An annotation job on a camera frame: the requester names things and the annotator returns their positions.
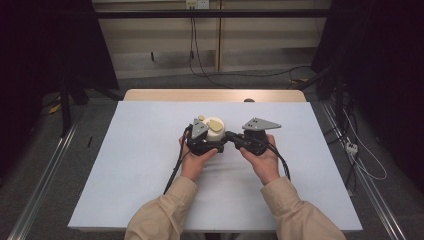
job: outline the gray gripper attachment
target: gray gripper attachment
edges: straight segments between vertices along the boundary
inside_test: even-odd
[[[245,130],[250,131],[262,131],[267,129],[273,129],[273,128],[280,128],[281,124],[273,123],[267,120],[263,120],[260,118],[252,118],[249,122],[244,124],[242,127]]]
[[[191,138],[196,139],[198,136],[202,135],[202,133],[207,132],[208,130],[209,130],[208,125],[204,124],[199,119],[194,119]]]

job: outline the hand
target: hand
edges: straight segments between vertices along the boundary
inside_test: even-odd
[[[267,137],[268,141],[275,146],[274,136],[267,134]],[[267,149],[262,155],[256,156],[245,148],[240,148],[240,153],[252,164],[253,170],[264,186],[280,177],[278,157],[271,150]]]
[[[181,167],[181,176],[190,179],[191,181],[196,181],[200,173],[202,173],[203,166],[205,162],[211,159],[218,152],[218,149],[214,148],[206,152],[201,156],[196,156],[190,152],[190,149],[187,147],[187,144],[182,143],[182,138],[180,138],[180,145],[184,144],[183,152],[181,157],[184,157],[182,167]]]

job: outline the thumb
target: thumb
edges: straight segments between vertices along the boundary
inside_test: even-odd
[[[200,160],[205,163],[206,161],[208,161],[209,159],[211,159],[213,156],[215,156],[218,153],[218,149],[217,148],[213,148],[209,151],[207,151],[205,154],[203,154],[200,157]]]
[[[256,164],[256,160],[257,160],[256,159],[256,155],[254,155],[253,153],[247,151],[245,148],[240,148],[240,153],[253,166]]]

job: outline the person's left hand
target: person's left hand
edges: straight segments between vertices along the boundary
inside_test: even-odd
[[[218,149],[214,148],[201,156],[196,156],[190,152],[190,149],[185,142],[181,142],[182,138],[180,138],[179,141],[180,145],[184,144],[181,157],[185,156],[183,159],[180,175],[194,182],[199,177],[200,173],[202,173],[203,166],[205,165],[206,161],[215,156],[215,154],[218,152]]]

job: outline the white table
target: white table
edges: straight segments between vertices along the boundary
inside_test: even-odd
[[[202,96],[201,90],[162,90],[174,100],[167,102],[160,99],[161,90],[143,91],[154,93],[155,101],[126,98],[119,103],[69,227],[84,231],[125,229],[143,203],[162,194],[178,157],[178,138],[195,117],[203,114],[220,117],[226,129],[233,132],[242,132],[241,126],[252,117],[282,124],[281,129],[268,132],[276,137],[300,197],[320,208],[341,230],[362,229],[312,108],[304,98],[290,103],[192,102],[190,97],[195,93]],[[214,91],[223,94],[221,100],[224,95],[259,101],[261,96],[299,94],[204,91],[207,100],[215,96]],[[181,102],[184,96],[190,102]],[[260,194],[261,183],[232,143],[227,143],[224,153],[207,164],[197,184],[199,192],[187,215],[186,232],[275,230],[275,221]]]

